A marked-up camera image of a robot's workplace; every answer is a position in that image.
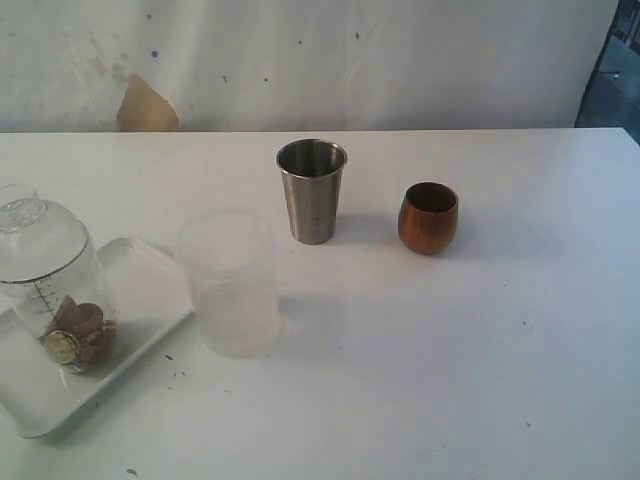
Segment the stainless steel cup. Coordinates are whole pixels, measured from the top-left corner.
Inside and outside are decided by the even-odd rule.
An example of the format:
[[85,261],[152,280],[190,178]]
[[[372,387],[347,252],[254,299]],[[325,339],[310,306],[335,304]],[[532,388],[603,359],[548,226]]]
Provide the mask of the stainless steel cup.
[[300,139],[276,155],[293,237],[307,245],[329,241],[336,216],[346,151],[322,139]]

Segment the translucent plastic cup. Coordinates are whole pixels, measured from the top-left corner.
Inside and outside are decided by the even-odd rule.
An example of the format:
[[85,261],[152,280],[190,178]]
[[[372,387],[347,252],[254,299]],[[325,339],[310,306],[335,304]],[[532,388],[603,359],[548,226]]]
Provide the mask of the translucent plastic cup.
[[214,352],[249,357],[279,331],[279,300],[271,228],[248,210],[211,210],[177,235],[196,320]]

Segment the brown wooden cup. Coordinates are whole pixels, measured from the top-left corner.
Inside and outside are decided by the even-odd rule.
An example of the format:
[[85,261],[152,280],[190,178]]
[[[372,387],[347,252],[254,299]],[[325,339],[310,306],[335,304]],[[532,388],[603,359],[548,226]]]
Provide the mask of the brown wooden cup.
[[420,182],[409,187],[398,214],[404,246],[422,255],[443,252],[457,231],[458,205],[458,196],[446,185]]

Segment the white rectangular tray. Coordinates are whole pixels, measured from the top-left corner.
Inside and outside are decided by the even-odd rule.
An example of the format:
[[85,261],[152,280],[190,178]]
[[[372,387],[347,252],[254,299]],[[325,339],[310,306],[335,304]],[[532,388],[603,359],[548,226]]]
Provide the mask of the white rectangular tray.
[[114,356],[88,374],[62,370],[1,302],[1,414],[18,434],[37,438],[95,404],[149,349],[192,312],[180,266],[135,237],[98,250],[118,315]]

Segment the brown wooden blocks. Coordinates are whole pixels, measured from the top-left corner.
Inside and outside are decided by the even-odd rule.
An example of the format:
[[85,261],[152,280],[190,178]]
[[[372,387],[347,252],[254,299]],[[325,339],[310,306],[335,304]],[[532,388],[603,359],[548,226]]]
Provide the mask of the brown wooden blocks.
[[103,309],[97,304],[78,304],[71,296],[65,296],[45,331],[42,344],[54,330],[71,333],[80,344],[78,360],[62,366],[84,371],[102,363],[112,353],[117,323],[106,320]]

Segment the clear plastic shaker cup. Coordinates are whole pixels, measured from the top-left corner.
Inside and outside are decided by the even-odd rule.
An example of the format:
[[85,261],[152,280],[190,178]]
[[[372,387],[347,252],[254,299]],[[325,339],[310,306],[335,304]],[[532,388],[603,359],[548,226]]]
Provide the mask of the clear plastic shaker cup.
[[84,373],[107,363],[113,355],[117,312],[93,246],[47,276],[3,282],[1,293],[57,365]]

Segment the gold coin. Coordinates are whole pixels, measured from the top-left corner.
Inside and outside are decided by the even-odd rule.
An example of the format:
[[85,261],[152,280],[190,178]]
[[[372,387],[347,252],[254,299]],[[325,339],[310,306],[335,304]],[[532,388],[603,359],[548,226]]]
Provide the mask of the gold coin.
[[79,358],[80,344],[69,332],[54,330],[46,336],[43,345],[50,357],[58,364],[74,364]]

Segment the clear domed shaker lid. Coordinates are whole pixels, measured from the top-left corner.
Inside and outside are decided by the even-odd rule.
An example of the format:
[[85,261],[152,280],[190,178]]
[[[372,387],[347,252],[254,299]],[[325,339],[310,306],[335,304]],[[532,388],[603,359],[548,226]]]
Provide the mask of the clear domed shaker lid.
[[24,297],[31,285],[62,271],[91,244],[66,207],[26,184],[1,186],[1,294]]

